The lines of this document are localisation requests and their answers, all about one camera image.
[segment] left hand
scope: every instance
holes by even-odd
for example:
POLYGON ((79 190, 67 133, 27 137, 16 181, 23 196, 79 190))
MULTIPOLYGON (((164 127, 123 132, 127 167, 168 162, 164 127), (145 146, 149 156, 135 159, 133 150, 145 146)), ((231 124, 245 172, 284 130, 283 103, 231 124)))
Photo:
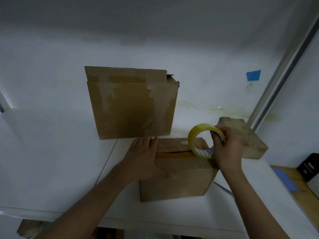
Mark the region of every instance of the left hand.
POLYGON ((158 137, 136 138, 118 166, 129 181, 149 180, 155 177, 175 178, 175 174, 160 169, 154 164, 158 137))

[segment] forearm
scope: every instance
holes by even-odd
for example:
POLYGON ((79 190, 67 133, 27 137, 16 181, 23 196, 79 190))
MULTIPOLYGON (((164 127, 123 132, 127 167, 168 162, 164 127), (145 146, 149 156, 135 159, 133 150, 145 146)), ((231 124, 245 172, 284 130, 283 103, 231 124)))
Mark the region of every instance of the forearm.
POLYGON ((273 218, 241 169, 222 171, 250 239, 289 238, 273 218))
POLYGON ((111 172, 36 239, 89 238, 120 192, 129 184, 120 169, 111 172))

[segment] tape roll core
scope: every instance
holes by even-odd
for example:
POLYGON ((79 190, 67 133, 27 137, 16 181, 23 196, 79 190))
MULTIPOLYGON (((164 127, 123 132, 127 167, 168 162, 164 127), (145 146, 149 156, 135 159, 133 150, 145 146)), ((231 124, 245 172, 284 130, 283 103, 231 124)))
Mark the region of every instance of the tape roll core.
POLYGON ((194 141, 195 137, 203 131, 215 132, 220 137, 222 142, 225 142, 225 135, 222 133, 221 130, 219 130, 215 126, 210 125, 208 123, 198 124, 189 131, 187 140, 188 140, 188 144, 189 144, 192 152, 199 158, 205 158, 205 159, 213 158, 214 157, 214 146, 212 146, 211 148, 209 148, 207 150, 201 150, 201 149, 195 148, 193 145, 193 141, 194 141))

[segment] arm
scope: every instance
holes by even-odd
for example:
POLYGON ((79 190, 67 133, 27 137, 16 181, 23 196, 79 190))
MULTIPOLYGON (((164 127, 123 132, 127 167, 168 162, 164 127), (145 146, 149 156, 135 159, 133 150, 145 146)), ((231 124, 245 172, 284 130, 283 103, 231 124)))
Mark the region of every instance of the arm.
POLYGON ((129 183, 156 176, 172 176, 154 164, 157 143, 158 138, 135 139, 124 159, 114 166, 105 178, 35 238, 89 238, 117 196, 129 183))
POLYGON ((226 135, 221 144, 213 135, 215 161, 233 192, 236 205, 250 239, 289 239, 278 222, 273 218, 241 169, 241 142, 228 127, 218 127, 226 135))

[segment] black box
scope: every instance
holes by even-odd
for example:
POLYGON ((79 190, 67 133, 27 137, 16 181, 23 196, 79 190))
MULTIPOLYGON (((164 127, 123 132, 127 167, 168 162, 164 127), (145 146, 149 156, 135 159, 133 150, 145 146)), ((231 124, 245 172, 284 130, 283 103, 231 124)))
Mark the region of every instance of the black box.
POLYGON ((297 170, 306 182, 311 180, 319 173, 319 154, 310 154, 310 156, 297 167, 297 170))

